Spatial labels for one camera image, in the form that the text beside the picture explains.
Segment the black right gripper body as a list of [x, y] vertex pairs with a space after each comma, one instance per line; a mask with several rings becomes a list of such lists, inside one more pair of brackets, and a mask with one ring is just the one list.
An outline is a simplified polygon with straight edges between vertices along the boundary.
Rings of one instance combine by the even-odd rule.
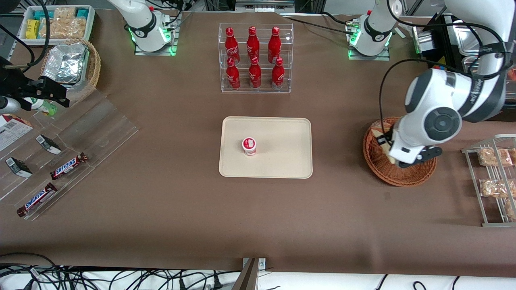
[[33, 80], [27, 78], [18, 68], [5, 68], [11, 63], [4, 57], [0, 58], [0, 64], [0, 110], [31, 111], [33, 103], [26, 98], [36, 96], [37, 88]]

